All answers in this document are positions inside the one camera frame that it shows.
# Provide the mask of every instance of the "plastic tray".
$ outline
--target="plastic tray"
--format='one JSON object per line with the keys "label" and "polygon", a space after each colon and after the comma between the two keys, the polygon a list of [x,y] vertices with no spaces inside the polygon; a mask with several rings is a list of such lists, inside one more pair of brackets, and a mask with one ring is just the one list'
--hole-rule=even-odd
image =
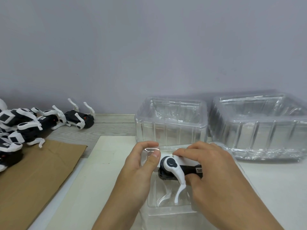
{"label": "plastic tray", "polygon": [[307,107],[290,94],[215,97],[209,115],[214,141],[246,160],[306,156]]}
{"label": "plastic tray", "polygon": [[200,100],[147,98],[135,115],[137,142],[154,140],[160,146],[207,140],[207,105]]}
{"label": "plastic tray", "polygon": [[[162,154],[172,155],[178,148],[186,148],[189,145],[163,146],[146,148],[141,155],[141,165],[145,163],[148,156],[155,149],[159,149]],[[243,175],[248,177],[237,163]],[[192,200],[192,190],[187,186],[179,195],[178,205],[175,205],[174,198],[179,187],[178,181],[161,180],[155,171],[150,180],[150,192],[148,198],[140,210],[142,220],[142,230],[199,230],[216,229],[205,217],[197,211]]]}

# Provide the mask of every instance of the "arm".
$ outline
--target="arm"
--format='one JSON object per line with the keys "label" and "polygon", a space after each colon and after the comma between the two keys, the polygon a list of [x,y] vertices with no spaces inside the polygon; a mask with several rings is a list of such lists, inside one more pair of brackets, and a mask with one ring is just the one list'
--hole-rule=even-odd
{"label": "arm", "polygon": [[92,230],[128,230],[149,194],[150,178],[157,167],[161,153],[154,151],[140,168],[141,153],[158,143],[137,143],[119,173],[111,195],[98,216]]}
{"label": "arm", "polygon": [[186,175],[193,199],[203,215],[220,230],[283,230],[232,156],[216,144],[197,142],[174,155],[198,161],[203,178]]}

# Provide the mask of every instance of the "white label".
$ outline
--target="white label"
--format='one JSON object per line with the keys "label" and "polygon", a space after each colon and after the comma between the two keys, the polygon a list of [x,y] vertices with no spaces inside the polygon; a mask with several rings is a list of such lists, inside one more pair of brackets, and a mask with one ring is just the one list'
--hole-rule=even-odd
{"label": "white label", "polygon": [[202,173],[203,172],[203,168],[196,168],[196,173]]}

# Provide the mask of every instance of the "clear plastic tray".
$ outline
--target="clear plastic tray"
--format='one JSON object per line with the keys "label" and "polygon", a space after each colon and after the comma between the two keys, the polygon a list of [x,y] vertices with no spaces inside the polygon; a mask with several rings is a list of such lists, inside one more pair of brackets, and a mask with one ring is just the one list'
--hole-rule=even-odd
{"label": "clear plastic tray", "polygon": [[[172,155],[178,148],[186,148],[188,145],[162,146],[146,148],[141,155],[141,165],[155,149],[162,154]],[[240,165],[237,163],[243,175],[248,179]],[[179,195],[178,205],[175,205],[174,198],[179,188],[179,182],[173,180],[162,180],[158,177],[157,171],[153,172],[150,180],[150,192],[148,198],[140,210],[142,230],[199,230],[216,229],[204,216],[197,211],[192,200],[192,190],[187,186]]]}
{"label": "clear plastic tray", "polygon": [[299,160],[306,156],[307,107],[285,93],[215,97],[209,114],[214,141],[246,160]]}
{"label": "clear plastic tray", "polygon": [[207,140],[207,105],[200,100],[147,98],[135,115],[137,142],[154,140],[160,146]]}

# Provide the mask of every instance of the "wall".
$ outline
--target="wall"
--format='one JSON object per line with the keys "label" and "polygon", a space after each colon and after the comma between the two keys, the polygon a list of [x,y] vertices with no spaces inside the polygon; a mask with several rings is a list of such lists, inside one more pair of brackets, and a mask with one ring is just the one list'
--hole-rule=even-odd
{"label": "wall", "polygon": [[145,97],[279,89],[307,100],[307,0],[0,0],[0,97],[135,113]]}

